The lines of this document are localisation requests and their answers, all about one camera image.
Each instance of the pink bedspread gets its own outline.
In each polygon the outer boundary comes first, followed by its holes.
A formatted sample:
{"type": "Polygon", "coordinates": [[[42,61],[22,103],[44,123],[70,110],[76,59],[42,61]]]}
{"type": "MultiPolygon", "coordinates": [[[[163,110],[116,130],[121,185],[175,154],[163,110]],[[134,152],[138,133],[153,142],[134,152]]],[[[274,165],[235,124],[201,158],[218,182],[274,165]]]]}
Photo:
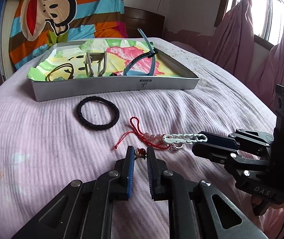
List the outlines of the pink bedspread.
{"type": "MultiPolygon", "coordinates": [[[[141,120],[143,131],[154,134],[203,130],[227,135],[236,128],[272,132],[275,115],[236,78],[173,44],[158,38],[150,40],[201,80],[194,90],[99,94],[114,102],[121,114],[116,126],[106,131],[87,130],[77,121],[74,109],[85,96],[35,102],[26,75],[39,58],[1,85],[0,239],[11,238],[70,181],[95,180],[125,156],[128,145],[145,147],[130,134],[112,150],[121,134],[130,130],[131,116],[141,120]]],[[[111,118],[99,103],[88,103],[82,111],[94,123],[111,118]]],[[[255,217],[250,195],[235,188],[234,179],[222,165],[195,157],[190,146],[156,154],[186,179],[213,182],[270,238],[280,230],[284,211],[269,209],[263,217],[255,217]]],[[[142,159],[135,162],[131,200],[114,205],[112,238],[169,238],[167,202],[152,201],[146,161],[142,159]]]]}

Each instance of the pink curtain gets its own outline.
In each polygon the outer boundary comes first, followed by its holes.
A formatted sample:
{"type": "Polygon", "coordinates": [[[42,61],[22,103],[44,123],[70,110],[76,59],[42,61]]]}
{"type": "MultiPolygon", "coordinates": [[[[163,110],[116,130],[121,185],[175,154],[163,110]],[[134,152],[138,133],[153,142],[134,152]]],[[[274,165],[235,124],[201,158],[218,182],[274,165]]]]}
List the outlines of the pink curtain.
{"type": "Polygon", "coordinates": [[[274,46],[247,87],[271,110],[275,109],[275,85],[284,84],[284,30],[280,43],[274,46]]]}
{"type": "Polygon", "coordinates": [[[207,48],[205,57],[224,68],[242,83],[246,83],[250,69],[254,31],[252,0],[241,0],[227,12],[207,48]]]}

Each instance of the black hair tie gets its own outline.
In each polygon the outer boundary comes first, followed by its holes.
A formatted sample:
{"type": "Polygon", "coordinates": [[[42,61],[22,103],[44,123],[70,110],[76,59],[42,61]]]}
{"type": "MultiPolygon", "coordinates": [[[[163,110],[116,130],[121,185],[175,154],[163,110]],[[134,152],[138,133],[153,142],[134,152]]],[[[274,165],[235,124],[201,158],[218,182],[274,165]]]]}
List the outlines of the black hair tie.
{"type": "Polygon", "coordinates": [[[101,97],[98,97],[98,96],[91,96],[91,97],[87,97],[85,99],[83,99],[82,101],[80,101],[80,103],[77,105],[76,107],[76,114],[78,116],[78,119],[80,121],[80,123],[87,127],[87,128],[90,128],[90,129],[93,129],[93,130],[106,130],[106,129],[109,129],[111,127],[113,127],[119,120],[120,118],[120,112],[119,112],[119,109],[117,108],[117,106],[115,106],[114,103],[106,100],[106,99],[103,99],[101,97]],[[112,119],[112,121],[109,123],[109,124],[105,124],[105,125],[94,125],[92,123],[90,123],[89,121],[87,121],[83,115],[82,115],[82,106],[84,104],[86,104],[87,102],[90,102],[90,101],[99,101],[99,102],[102,102],[106,105],[108,105],[113,111],[114,111],[114,118],[112,119]]]}

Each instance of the pink beads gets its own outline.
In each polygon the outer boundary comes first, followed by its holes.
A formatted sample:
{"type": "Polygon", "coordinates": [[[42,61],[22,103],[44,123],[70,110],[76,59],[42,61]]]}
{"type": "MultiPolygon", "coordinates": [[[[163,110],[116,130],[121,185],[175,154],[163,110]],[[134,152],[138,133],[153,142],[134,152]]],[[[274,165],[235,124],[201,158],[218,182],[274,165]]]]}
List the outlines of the pink beads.
{"type": "Polygon", "coordinates": [[[157,134],[157,135],[151,134],[150,135],[149,133],[146,132],[146,133],[143,134],[143,137],[147,141],[149,141],[149,142],[151,142],[155,145],[159,145],[162,142],[162,135],[161,134],[157,134]]]}
{"type": "Polygon", "coordinates": [[[156,139],[156,136],[155,136],[155,135],[152,134],[152,135],[149,136],[149,141],[152,142],[152,141],[154,141],[155,139],[156,139]]]}

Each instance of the metal hair clip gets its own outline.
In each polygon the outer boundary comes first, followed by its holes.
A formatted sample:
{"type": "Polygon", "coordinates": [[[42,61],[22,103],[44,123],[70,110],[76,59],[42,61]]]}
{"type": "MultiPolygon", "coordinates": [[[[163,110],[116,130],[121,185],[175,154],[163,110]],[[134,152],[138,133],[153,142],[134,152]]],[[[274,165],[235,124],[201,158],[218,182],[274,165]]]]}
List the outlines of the metal hair clip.
{"type": "Polygon", "coordinates": [[[84,64],[85,64],[86,75],[88,77],[94,77],[94,72],[92,68],[93,61],[98,61],[98,77],[102,76],[106,71],[106,65],[107,65],[106,51],[104,53],[90,53],[90,52],[86,53],[84,64]],[[101,62],[103,59],[104,59],[104,64],[103,64],[103,69],[101,70],[101,62]]]}

